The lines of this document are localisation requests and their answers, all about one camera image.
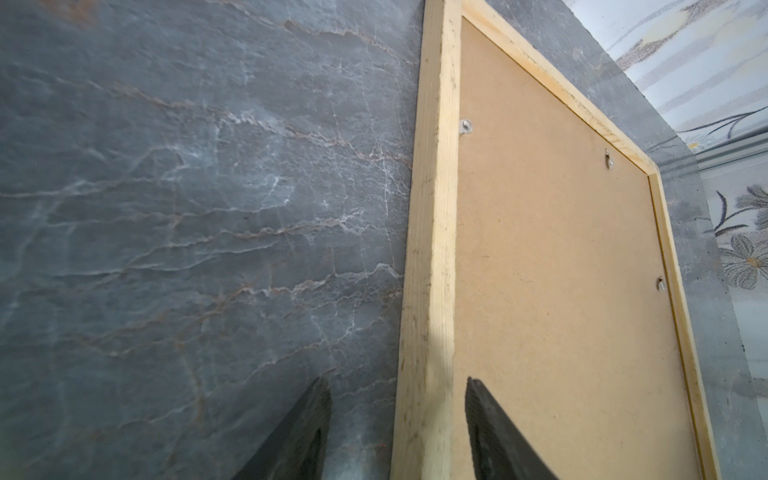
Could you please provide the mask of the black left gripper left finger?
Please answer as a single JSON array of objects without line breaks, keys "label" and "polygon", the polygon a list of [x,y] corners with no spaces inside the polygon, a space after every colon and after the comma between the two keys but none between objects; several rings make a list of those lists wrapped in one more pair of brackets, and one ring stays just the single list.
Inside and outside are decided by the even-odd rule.
[{"label": "black left gripper left finger", "polygon": [[318,377],[233,479],[321,479],[331,413],[329,382]]}]

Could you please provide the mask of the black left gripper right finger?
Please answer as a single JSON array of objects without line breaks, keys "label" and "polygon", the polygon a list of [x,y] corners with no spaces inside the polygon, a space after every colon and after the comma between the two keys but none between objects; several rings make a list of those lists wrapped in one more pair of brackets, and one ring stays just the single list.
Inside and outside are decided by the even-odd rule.
[{"label": "black left gripper right finger", "polygon": [[479,379],[467,379],[465,414],[476,479],[557,479]]}]

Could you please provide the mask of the light wooden picture frame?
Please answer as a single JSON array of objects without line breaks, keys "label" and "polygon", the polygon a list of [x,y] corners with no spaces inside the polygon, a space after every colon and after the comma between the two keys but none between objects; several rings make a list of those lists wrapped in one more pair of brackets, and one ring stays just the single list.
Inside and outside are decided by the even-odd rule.
[{"label": "light wooden picture frame", "polygon": [[454,374],[462,25],[469,22],[648,177],[701,475],[721,475],[657,164],[485,1],[424,8],[400,326],[394,479],[476,479]]}]

